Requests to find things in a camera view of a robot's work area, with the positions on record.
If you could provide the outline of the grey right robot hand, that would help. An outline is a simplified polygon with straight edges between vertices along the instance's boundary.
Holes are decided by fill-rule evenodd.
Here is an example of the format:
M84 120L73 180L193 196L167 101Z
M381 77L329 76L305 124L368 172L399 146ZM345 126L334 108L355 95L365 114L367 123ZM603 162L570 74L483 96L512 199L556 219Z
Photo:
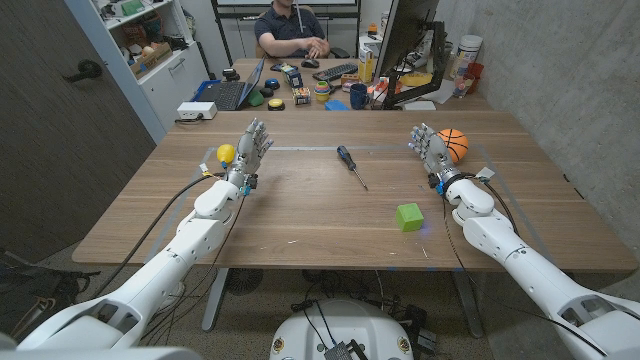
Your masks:
M435 130L421 124L413 127L410 136L411 142L408 146L423 162L430 188L440 188L440 191L444 191L451 183L463 178L454 165L449 148Z

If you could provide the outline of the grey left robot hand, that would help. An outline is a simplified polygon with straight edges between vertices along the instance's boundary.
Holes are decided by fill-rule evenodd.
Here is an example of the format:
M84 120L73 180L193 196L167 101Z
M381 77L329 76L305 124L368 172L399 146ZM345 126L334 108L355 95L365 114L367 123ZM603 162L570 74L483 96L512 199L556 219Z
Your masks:
M272 144L273 140L268 140L266 125L254 118L239 139L226 180L238 188L242 187L246 179L257 172Z

